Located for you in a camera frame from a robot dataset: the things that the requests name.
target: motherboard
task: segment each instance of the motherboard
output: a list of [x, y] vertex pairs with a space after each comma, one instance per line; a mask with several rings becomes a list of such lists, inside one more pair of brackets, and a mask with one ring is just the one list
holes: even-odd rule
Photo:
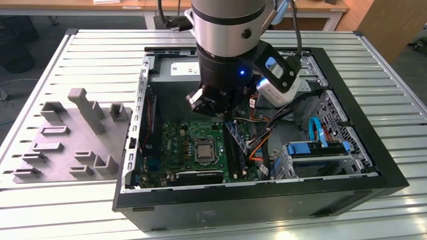
[[[245, 122], [238, 125], [245, 140], [250, 137], [248, 128]], [[182, 176], [190, 185], [205, 184], [201, 174], [220, 179], [218, 183], [257, 181], [257, 167], [232, 145], [234, 141], [226, 140], [226, 134], [221, 122], [164, 123], [160, 157], [146, 156], [142, 160], [142, 187], [173, 186]]]

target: green circuit board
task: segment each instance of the green circuit board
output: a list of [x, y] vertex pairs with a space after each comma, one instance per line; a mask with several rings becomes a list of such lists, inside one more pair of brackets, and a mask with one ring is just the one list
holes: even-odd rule
[[[196, 146], [200, 141], [213, 142], [214, 161], [196, 163]], [[226, 156], [220, 122], [184, 122], [162, 125], [162, 167], [168, 170], [221, 170], [228, 175]]]
[[[246, 123], [238, 125], [244, 138], [249, 139]], [[213, 155], [206, 162], [197, 162], [196, 147], [204, 143], [212, 146]], [[149, 185], [165, 187], [164, 176], [166, 173], [182, 171], [222, 171], [222, 183], [236, 183], [257, 180], [254, 166], [246, 168], [246, 175], [241, 178], [229, 176], [226, 150], [224, 143], [221, 122], [180, 122], [165, 123], [161, 126], [161, 156], [160, 159], [148, 158]]]

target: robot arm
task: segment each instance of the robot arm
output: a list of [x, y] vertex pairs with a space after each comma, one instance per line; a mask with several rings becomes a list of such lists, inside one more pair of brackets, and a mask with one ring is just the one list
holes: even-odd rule
[[192, 9], [185, 11], [200, 67], [198, 88], [185, 100], [193, 112], [224, 121], [256, 89], [280, 107], [292, 101], [298, 88], [300, 55], [284, 59], [260, 40], [265, 24], [276, 16], [273, 9], [265, 20], [266, 2], [272, 3], [192, 0]]

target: slotted metal table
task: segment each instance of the slotted metal table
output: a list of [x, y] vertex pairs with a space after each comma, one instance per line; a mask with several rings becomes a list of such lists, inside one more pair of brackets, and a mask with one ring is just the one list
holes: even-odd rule
[[[427, 109], [362, 36], [352, 32], [301, 33], [302, 45], [320, 47], [371, 121], [409, 187], [340, 216], [221, 226], [198, 230], [141, 232], [112, 212], [114, 181], [16, 184], [0, 175], [1, 239], [128, 240], [185, 239], [423, 239], [427, 237]], [[262, 40], [294, 47], [292, 31], [269, 31]], [[85, 88], [100, 106], [134, 107], [144, 47], [193, 47], [186, 32], [78, 30], [60, 42], [44, 74], [0, 147], [0, 173], [14, 170], [44, 121], [45, 101], [66, 99]]]

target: screw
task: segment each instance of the screw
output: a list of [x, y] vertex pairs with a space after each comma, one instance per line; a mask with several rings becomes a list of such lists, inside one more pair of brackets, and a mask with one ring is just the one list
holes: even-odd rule
[[248, 39], [250, 35], [252, 35], [250, 28], [244, 29], [244, 31], [241, 32], [241, 38]]

